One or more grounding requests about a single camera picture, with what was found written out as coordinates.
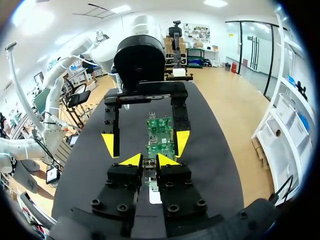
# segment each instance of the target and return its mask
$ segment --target circuit board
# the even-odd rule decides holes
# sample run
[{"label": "circuit board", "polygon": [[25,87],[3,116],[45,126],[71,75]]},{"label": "circuit board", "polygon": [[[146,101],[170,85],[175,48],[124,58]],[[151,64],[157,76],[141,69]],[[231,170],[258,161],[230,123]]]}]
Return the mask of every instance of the circuit board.
[{"label": "circuit board", "polygon": [[173,141],[173,127],[170,125],[172,117],[156,118],[154,112],[149,113],[146,121],[149,144],[145,145],[148,158],[155,159],[160,153],[175,160],[175,144]]}]

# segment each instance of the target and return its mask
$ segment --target black mat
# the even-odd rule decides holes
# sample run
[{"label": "black mat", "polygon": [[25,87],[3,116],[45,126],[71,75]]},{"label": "black mat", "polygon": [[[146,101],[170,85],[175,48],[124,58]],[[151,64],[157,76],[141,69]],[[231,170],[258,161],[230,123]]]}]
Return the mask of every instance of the black mat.
[{"label": "black mat", "polygon": [[[208,205],[209,217],[225,218],[244,207],[238,170],[226,138],[206,100],[194,83],[186,82],[186,100],[191,134],[179,162],[188,164],[192,181]],[[130,105],[120,109],[120,158],[112,159],[101,137],[104,129],[103,101],[85,125],[64,167],[54,196],[52,217],[56,220],[77,207],[91,211],[94,199],[107,179],[112,163],[122,162],[137,153],[146,155],[148,143],[146,119],[149,112],[157,117],[172,116],[170,99]],[[149,191],[144,185],[136,209],[132,235],[136,238],[165,237],[161,205],[149,203]]]}]

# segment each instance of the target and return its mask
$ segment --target fire extinguisher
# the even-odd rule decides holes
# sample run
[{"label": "fire extinguisher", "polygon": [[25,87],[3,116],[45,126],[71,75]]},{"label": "fire extinguisher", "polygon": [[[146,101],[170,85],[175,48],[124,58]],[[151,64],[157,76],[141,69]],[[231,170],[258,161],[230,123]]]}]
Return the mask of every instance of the fire extinguisher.
[{"label": "fire extinguisher", "polygon": [[237,64],[235,62],[232,63],[231,72],[236,73]]}]

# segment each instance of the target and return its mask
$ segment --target black office chair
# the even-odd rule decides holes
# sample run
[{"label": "black office chair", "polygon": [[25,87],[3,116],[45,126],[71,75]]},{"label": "black office chair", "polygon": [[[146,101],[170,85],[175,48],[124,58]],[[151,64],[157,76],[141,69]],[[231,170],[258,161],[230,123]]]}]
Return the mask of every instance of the black office chair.
[{"label": "black office chair", "polygon": [[[85,110],[84,107],[82,106],[82,104],[88,101],[91,91],[86,90],[87,89],[86,83],[83,83],[83,84],[80,84],[79,86],[74,87],[74,85],[68,79],[65,78],[65,80],[68,83],[68,85],[71,87],[71,92],[64,97],[63,103],[66,107],[67,112],[70,114],[71,118],[73,119],[73,121],[77,124],[79,128],[82,128],[84,126],[84,123],[82,122],[81,118],[84,115],[86,115],[89,118],[88,113],[93,110],[92,108],[87,108]],[[77,93],[77,91],[83,86],[84,86],[83,92]],[[82,109],[82,112],[80,112],[80,114],[77,114],[76,112],[76,107],[78,105],[80,105]]]}]

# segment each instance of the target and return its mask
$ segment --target yellow arrow marker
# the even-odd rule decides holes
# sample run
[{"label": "yellow arrow marker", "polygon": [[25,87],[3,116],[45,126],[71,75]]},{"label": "yellow arrow marker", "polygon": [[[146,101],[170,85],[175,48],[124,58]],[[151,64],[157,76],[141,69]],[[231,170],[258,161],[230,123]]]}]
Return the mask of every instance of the yellow arrow marker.
[{"label": "yellow arrow marker", "polygon": [[111,133],[102,133],[101,136],[103,137],[103,140],[105,142],[106,147],[108,148],[108,151],[113,159],[118,158],[119,156],[114,156],[114,134]]},{"label": "yellow arrow marker", "polygon": [[158,159],[159,159],[159,165],[161,166],[165,166],[167,164],[170,165],[180,165],[180,163],[177,163],[176,161],[171,160],[170,158],[162,155],[161,153],[158,153]]},{"label": "yellow arrow marker", "polygon": [[138,153],[137,155],[134,155],[132,157],[130,157],[129,159],[119,163],[119,165],[129,165],[132,164],[133,166],[138,166],[139,167],[139,163],[140,163],[140,159],[141,159],[141,153]]},{"label": "yellow arrow marker", "polygon": [[189,130],[176,132],[176,139],[178,143],[178,156],[176,156],[177,158],[180,158],[182,153],[184,152],[189,135],[190,135]]}]

